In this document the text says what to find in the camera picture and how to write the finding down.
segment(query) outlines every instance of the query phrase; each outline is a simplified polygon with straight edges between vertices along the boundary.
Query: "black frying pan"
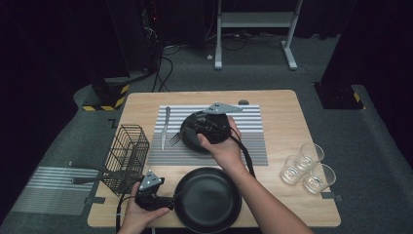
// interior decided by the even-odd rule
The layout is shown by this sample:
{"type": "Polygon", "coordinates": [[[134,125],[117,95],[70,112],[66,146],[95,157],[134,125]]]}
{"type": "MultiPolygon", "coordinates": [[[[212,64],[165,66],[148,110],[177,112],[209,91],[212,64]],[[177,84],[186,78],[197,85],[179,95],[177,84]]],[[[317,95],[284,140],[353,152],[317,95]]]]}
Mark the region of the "black frying pan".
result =
{"type": "Polygon", "coordinates": [[[197,233],[217,233],[230,227],[243,201],[235,183],[216,168],[199,168],[184,176],[174,197],[177,217],[197,233]]]}

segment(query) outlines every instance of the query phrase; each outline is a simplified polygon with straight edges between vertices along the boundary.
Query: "drinking glass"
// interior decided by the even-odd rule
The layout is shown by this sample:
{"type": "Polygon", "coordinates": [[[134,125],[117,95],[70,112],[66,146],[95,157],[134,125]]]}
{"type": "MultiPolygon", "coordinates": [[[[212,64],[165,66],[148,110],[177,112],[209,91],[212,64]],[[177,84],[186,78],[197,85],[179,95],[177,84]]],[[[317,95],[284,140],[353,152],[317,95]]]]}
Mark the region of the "drinking glass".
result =
{"type": "Polygon", "coordinates": [[[308,171],[303,171],[297,167],[299,155],[291,155],[285,159],[284,166],[280,173],[282,180],[289,184],[296,184],[308,171]]]}
{"type": "Polygon", "coordinates": [[[312,142],[304,143],[298,153],[297,168],[307,172],[324,158],[324,151],[312,142]]]}
{"type": "Polygon", "coordinates": [[[336,180],[334,171],[325,164],[318,164],[304,176],[304,186],[312,193],[320,193],[336,180]]]}

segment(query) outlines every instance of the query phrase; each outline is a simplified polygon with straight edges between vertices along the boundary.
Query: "striped mat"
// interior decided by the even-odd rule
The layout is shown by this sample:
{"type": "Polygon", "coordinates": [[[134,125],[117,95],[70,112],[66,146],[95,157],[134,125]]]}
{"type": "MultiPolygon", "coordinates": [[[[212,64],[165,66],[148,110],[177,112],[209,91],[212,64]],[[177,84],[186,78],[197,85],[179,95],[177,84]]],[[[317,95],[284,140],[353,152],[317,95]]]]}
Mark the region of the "striped mat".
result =
{"type": "MultiPolygon", "coordinates": [[[[243,144],[248,149],[254,166],[268,166],[259,105],[237,105],[241,112],[228,113],[234,118],[241,133],[243,144]]],[[[165,151],[161,149],[161,132],[166,118],[166,105],[160,105],[147,162],[164,166],[217,166],[210,154],[192,151],[182,140],[170,145],[169,140],[179,132],[182,122],[190,114],[204,110],[209,105],[170,105],[169,125],[165,151]]]]}
{"type": "Polygon", "coordinates": [[[95,170],[39,167],[12,212],[80,215],[94,184],[72,184],[71,178],[96,175],[95,170]]]}

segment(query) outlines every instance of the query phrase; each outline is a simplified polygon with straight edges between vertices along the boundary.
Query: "metal utensil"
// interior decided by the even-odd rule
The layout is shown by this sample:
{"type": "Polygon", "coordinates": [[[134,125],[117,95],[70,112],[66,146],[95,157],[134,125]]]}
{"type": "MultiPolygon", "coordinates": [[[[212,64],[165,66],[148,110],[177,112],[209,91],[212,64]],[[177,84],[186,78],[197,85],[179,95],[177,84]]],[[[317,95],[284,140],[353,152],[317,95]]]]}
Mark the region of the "metal utensil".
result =
{"type": "Polygon", "coordinates": [[[170,116],[170,107],[169,106],[167,106],[166,111],[167,111],[167,117],[166,117],[166,120],[165,120],[164,129],[162,130],[162,133],[161,133],[161,148],[162,148],[162,151],[164,151],[164,149],[165,149],[165,141],[167,140],[167,130],[168,130],[168,123],[169,123],[169,116],[170,116]]]}
{"type": "Polygon", "coordinates": [[[73,167],[73,168],[97,170],[99,172],[106,173],[106,174],[110,175],[111,177],[117,178],[117,179],[123,179],[124,175],[125,175],[125,171],[113,172],[113,171],[107,170],[106,168],[101,167],[99,165],[93,165],[93,164],[88,164],[88,163],[79,163],[79,162],[70,161],[69,166],[73,167]]]}
{"type": "Polygon", "coordinates": [[[120,170],[117,172],[112,172],[111,174],[101,175],[101,176],[96,176],[96,177],[73,177],[71,181],[73,184],[82,184],[82,183],[88,183],[88,182],[95,182],[95,181],[99,181],[103,179],[115,178],[113,177],[113,175],[124,175],[125,173],[126,173],[125,170],[120,170]]]}
{"type": "Polygon", "coordinates": [[[73,184],[83,184],[83,183],[95,182],[101,179],[107,179],[111,177],[112,177],[111,175],[104,175],[104,176],[98,176],[98,177],[74,177],[72,178],[71,181],[73,184]]]}
{"type": "Polygon", "coordinates": [[[182,138],[182,133],[181,132],[177,132],[170,140],[169,143],[171,145],[175,145],[176,143],[178,143],[182,138]]]}

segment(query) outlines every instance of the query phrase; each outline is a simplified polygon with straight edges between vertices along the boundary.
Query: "black speaker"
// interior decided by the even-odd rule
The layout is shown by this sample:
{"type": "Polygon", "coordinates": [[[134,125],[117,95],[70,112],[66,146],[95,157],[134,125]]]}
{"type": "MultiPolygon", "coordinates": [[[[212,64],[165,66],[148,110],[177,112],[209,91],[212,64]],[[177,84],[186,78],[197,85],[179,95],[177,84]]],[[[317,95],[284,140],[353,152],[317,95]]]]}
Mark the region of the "black speaker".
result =
{"type": "Polygon", "coordinates": [[[67,4],[97,78],[138,77],[154,69],[156,45],[143,24],[145,4],[135,0],[67,4]]]}
{"type": "Polygon", "coordinates": [[[204,0],[156,0],[155,2],[162,35],[166,40],[197,45],[204,42],[207,35],[204,0]]]}

